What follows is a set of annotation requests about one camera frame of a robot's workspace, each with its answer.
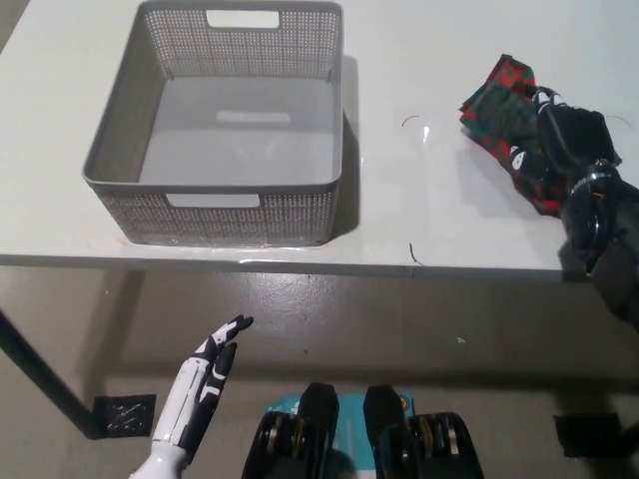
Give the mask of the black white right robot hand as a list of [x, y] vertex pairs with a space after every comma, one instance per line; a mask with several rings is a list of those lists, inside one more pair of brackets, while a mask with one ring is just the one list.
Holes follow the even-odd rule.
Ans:
[[531, 102], [532, 142], [514, 143], [506, 163], [514, 179], [563, 201], [588, 183], [618, 177], [619, 157], [600, 112], [569, 105], [542, 86], [532, 90]]

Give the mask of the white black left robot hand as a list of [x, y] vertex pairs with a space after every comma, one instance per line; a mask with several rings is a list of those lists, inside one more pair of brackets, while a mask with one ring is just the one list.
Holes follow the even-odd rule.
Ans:
[[180, 367], [153, 434], [193, 456], [211, 423], [230, 374], [237, 347], [235, 337], [254, 322], [238, 315], [224, 323]]

